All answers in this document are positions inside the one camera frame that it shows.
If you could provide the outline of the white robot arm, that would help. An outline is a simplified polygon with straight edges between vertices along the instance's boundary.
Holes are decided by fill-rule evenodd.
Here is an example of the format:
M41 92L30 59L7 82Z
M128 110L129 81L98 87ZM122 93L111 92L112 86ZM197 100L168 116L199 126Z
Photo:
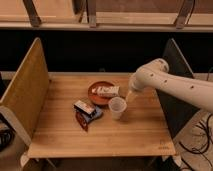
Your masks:
M213 82L169 74L166 60L157 58L139 67L129 79L129 89L141 92L153 87L213 113Z

